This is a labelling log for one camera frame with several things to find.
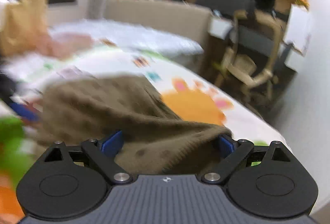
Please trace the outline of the brown polka dot garment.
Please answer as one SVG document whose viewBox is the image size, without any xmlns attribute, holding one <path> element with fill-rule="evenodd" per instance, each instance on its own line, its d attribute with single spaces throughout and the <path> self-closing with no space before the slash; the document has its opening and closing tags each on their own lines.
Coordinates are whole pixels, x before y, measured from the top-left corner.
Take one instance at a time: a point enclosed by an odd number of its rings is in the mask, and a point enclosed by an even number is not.
<svg viewBox="0 0 330 224">
<path fill-rule="evenodd" d="M 194 174 L 219 161 L 214 148 L 224 126 L 182 120 L 145 77 L 119 76 L 48 86 L 36 142 L 78 145 L 122 131 L 115 161 L 131 174 Z"/>
</svg>

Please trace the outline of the brown paper bag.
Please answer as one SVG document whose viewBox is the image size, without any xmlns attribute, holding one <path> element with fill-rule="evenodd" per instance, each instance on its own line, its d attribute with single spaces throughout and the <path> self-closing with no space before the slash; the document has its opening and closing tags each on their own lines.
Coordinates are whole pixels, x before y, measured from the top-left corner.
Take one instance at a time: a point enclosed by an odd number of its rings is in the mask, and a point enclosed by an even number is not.
<svg viewBox="0 0 330 224">
<path fill-rule="evenodd" d="M 1 55 L 13 56 L 37 48 L 48 34 L 48 0 L 18 0 L 6 5 L 1 27 Z"/>
</svg>

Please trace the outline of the pink gift box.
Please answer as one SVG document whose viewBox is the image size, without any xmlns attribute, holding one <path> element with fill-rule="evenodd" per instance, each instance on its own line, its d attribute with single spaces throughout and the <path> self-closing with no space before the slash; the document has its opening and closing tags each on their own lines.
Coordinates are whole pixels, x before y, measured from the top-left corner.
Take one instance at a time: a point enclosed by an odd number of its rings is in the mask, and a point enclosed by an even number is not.
<svg viewBox="0 0 330 224">
<path fill-rule="evenodd" d="M 64 59 L 92 45 L 93 39 L 90 35 L 60 33 L 55 36 L 42 35 L 36 42 L 36 50 L 45 56 Z"/>
</svg>

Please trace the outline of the cartoon animal play mat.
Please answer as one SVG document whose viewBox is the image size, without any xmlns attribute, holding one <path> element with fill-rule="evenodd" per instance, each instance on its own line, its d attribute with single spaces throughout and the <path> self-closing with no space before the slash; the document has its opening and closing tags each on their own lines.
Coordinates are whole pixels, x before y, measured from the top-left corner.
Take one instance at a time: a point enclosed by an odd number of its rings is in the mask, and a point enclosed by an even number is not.
<svg viewBox="0 0 330 224">
<path fill-rule="evenodd" d="M 202 108 L 220 114 L 233 138 L 259 145 L 284 137 L 264 120 L 203 80 L 194 72 L 152 53 L 125 51 L 106 45 L 57 60 L 30 53 L 5 61 L 3 72 L 18 83 L 15 101 L 32 101 L 53 82 L 81 77 L 136 75 L 147 78 L 161 94 L 176 93 Z M 131 185 L 115 187 L 104 203 L 74 223 L 262 223 L 231 204 L 225 193 L 194 175 L 142 175 Z"/>
</svg>

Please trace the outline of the beige mesh office chair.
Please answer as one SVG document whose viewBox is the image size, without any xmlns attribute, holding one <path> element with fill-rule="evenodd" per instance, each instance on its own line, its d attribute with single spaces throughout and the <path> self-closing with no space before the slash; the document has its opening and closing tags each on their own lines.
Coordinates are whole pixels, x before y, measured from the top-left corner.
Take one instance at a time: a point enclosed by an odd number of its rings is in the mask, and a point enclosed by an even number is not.
<svg viewBox="0 0 330 224">
<path fill-rule="evenodd" d="M 274 15 L 261 10 L 237 10 L 225 36 L 226 48 L 214 84 L 224 86 L 249 108 L 268 106 L 279 73 L 291 51 L 283 45 L 283 26 Z"/>
</svg>

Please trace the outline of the white desk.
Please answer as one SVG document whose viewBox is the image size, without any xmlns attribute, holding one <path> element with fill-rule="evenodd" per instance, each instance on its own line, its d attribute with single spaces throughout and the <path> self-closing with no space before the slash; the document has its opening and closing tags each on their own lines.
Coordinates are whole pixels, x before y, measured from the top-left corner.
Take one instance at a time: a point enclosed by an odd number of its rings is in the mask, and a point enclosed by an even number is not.
<svg viewBox="0 0 330 224">
<path fill-rule="evenodd" d="M 224 40 L 232 27 L 232 20 L 213 16 L 209 25 L 209 34 L 215 38 Z"/>
</svg>

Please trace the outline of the beige upholstered headboard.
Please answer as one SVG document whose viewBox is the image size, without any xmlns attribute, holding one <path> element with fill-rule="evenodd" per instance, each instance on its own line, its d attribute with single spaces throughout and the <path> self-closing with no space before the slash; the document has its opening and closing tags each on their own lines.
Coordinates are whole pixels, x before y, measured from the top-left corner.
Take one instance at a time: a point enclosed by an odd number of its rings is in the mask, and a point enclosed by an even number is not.
<svg viewBox="0 0 330 224">
<path fill-rule="evenodd" d="M 210 9 L 168 0 L 107 0 L 103 16 L 184 36 L 202 47 L 211 22 Z"/>
</svg>

